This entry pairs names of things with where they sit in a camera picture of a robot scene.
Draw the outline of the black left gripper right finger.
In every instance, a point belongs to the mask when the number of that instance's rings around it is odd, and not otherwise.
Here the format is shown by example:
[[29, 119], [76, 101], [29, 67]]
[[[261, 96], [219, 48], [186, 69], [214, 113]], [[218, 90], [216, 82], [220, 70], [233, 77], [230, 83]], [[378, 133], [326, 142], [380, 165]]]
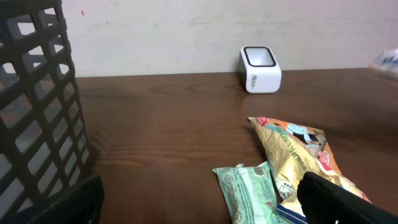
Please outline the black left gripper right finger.
[[313, 172], [304, 174], [297, 197], [309, 224], [397, 224], [397, 216]]

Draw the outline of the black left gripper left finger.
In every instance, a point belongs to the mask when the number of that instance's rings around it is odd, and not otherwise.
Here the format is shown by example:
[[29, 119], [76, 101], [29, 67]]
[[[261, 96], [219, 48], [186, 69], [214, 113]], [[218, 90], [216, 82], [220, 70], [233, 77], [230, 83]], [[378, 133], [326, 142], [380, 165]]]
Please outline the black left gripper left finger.
[[101, 178], [91, 176], [28, 209], [26, 223], [98, 224], [103, 201]]

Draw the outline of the orange yellow snack bag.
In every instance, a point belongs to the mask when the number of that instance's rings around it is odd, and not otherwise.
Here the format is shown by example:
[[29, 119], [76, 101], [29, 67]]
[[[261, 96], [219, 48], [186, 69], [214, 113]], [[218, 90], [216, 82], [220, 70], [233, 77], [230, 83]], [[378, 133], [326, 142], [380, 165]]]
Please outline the orange yellow snack bag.
[[321, 129], [267, 117], [249, 117], [248, 121], [265, 149], [276, 189], [282, 198], [276, 208], [282, 217], [292, 223], [308, 222], [297, 198], [298, 184], [307, 171], [369, 200], [343, 176]]

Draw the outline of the teal wet wipes pack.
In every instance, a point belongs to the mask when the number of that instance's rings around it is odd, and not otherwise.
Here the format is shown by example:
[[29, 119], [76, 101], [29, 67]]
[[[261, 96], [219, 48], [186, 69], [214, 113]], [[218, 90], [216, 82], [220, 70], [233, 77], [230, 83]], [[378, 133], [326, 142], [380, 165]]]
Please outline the teal wet wipes pack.
[[217, 175], [233, 223], [290, 223], [276, 212], [278, 203], [268, 162], [256, 167], [220, 167], [212, 172]]

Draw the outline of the orange white Kleenex tissue pack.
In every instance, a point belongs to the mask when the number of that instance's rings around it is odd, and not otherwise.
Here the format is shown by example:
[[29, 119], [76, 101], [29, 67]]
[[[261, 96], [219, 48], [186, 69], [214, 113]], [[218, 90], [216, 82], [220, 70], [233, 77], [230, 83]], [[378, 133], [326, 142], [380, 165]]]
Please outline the orange white Kleenex tissue pack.
[[397, 47], [384, 49], [370, 64], [369, 68], [391, 80], [397, 81]]

